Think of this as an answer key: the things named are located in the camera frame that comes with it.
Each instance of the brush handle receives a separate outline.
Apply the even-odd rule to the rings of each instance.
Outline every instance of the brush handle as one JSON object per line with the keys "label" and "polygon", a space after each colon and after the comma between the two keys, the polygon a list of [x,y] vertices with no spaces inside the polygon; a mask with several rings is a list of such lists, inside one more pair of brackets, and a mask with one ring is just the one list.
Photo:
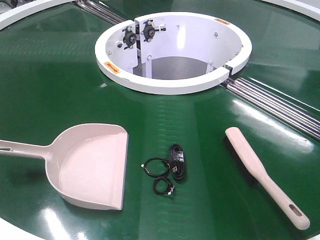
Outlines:
{"label": "brush handle", "polygon": [[285,194],[285,192],[265,174],[258,179],[259,183],[270,194],[273,200],[278,204],[282,211],[291,220],[293,225],[299,230],[309,228],[310,221],[308,217],[297,207],[297,205]]}
{"label": "brush handle", "polygon": [[225,131],[230,143],[238,154],[245,168],[265,188],[282,211],[299,230],[305,230],[310,226],[307,216],[295,205],[295,203],[282,191],[282,189],[269,177],[265,167],[252,149],[239,128],[230,127]]}

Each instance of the white plastic edge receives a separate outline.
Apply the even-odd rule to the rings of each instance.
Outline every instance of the white plastic edge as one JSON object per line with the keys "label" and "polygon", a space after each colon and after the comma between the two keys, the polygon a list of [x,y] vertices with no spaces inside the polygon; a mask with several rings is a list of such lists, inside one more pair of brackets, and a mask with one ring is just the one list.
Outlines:
{"label": "white plastic edge", "polygon": [[3,240],[45,240],[0,218],[1,238]]}
{"label": "white plastic edge", "polygon": [[0,30],[42,10],[71,2],[70,0],[36,0],[0,14]]}
{"label": "white plastic edge", "polygon": [[238,35],[242,43],[242,48],[239,54],[225,64],[225,66],[231,68],[231,74],[233,75],[243,69],[247,64],[249,56],[252,52],[252,43],[248,35],[245,34],[240,28],[233,24],[228,26]]}
{"label": "white plastic edge", "polygon": [[[207,16],[199,13],[192,12],[161,12],[149,14],[145,17],[155,18],[161,16],[192,16],[206,18],[214,21],[216,17]],[[162,80],[162,79],[151,79],[147,77],[142,77],[129,73],[114,64],[106,53],[106,42],[111,37],[113,33],[124,29],[126,26],[133,24],[132,20],[128,20],[122,23],[119,23],[108,30],[106,30],[96,41],[95,44],[95,57],[97,64],[101,71],[110,79],[116,83],[125,86],[127,88],[144,92],[150,94],[160,94],[160,95],[180,95],[180,94],[190,94],[200,92],[209,88],[212,88],[223,81],[225,81],[230,75],[230,69],[225,67],[218,67],[216,70],[209,72],[207,74],[186,78],[186,79],[177,79],[177,80]],[[232,68],[232,74],[236,73],[242,69],[248,62],[250,53],[252,51],[252,44],[249,37],[238,27],[233,24],[225,25],[227,28],[230,28],[234,31],[241,40],[242,49],[240,53],[234,57],[231,61],[228,62],[227,66]],[[118,73],[114,73],[109,69],[105,63],[111,63],[119,69]]]}
{"label": "white plastic edge", "polygon": [[320,21],[320,1],[317,4],[309,4],[305,0],[262,0],[271,4],[276,4],[287,9],[294,10],[317,21]]}

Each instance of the green conveyor belt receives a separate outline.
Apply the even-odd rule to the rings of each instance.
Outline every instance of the green conveyor belt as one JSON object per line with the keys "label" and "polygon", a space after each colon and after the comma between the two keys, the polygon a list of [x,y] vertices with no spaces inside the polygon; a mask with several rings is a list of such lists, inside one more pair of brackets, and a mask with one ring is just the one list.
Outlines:
{"label": "green conveyor belt", "polygon": [[[255,0],[107,4],[131,19],[186,11],[232,22],[253,46],[235,77],[269,85],[320,119],[319,22]],[[123,210],[73,206],[51,187],[43,161],[0,155],[1,218],[48,240],[59,234],[46,221],[48,211],[71,240],[302,240],[320,233],[319,142],[221,86],[164,96],[113,82],[99,70],[94,52],[110,27],[70,3],[0,33],[0,139],[47,145],[77,124],[124,127],[129,142]],[[309,229],[297,230],[260,185],[246,184],[223,145],[231,126],[243,131],[269,175],[309,217]],[[153,179],[140,165],[167,157],[175,142],[185,151],[187,178],[171,196],[155,195]]]}

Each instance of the metal rod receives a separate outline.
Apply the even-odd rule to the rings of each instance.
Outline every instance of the metal rod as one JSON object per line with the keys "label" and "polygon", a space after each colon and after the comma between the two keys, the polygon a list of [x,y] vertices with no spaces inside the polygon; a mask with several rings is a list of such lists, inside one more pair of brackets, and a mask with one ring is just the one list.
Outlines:
{"label": "metal rod", "polygon": [[92,13],[93,15],[96,15],[97,17],[107,21],[108,23],[111,23],[113,25],[122,23],[126,21],[123,17],[116,15],[112,11],[102,7],[101,5],[95,3],[91,0],[77,0],[76,4],[86,10],[89,13]]}
{"label": "metal rod", "polygon": [[275,111],[278,111],[280,113],[284,113],[284,114],[290,116],[291,118],[299,121],[300,123],[302,123],[306,126],[309,126],[309,128],[313,129],[314,131],[320,131],[320,128],[319,128],[320,126],[317,125],[316,122],[310,121],[308,118],[305,118],[303,115],[298,114],[296,111],[287,108],[285,105],[282,105],[281,102],[278,102],[276,100],[268,98],[265,95],[261,94],[260,92],[256,92],[256,91],[252,90],[251,88],[246,88],[246,85],[243,85],[241,83],[239,83],[238,86],[241,89],[243,89],[244,91],[247,91],[250,95],[252,95],[256,99],[260,100],[262,103],[273,107],[275,109]]}
{"label": "metal rod", "polygon": [[320,141],[320,121],[298,110],[279,96],[244,78],[237,78],[236,80],[229,78],[222,85],[232,93]]}
{"label": "metal rod", "polygon": [[283,109],[284,111],[295,115],[297,118],[300,118],[303,121],[306,121],[306,122],[310,123],[315,128],[320,130],[320,121],[310,117],[309,115],[305,114],[301,110],[298,110],[296,107],[286,103],[285,100],[280,98],[279,96],[276,96],[275,94],[263,89],[262,87],[259,87],[259,86],[255,85],[255,84],[249,82],[248,80],[246,80],[244,78],[236,79],[234,84],[243,86],[244,88],[247,87],[249,90],[251,90],[254,93],[258,94],[259,96],[261,96],[262,98],[266,99],[267,101],[270,101],[270,102],[274,103],[275,105],[277,105],[279,108]]}

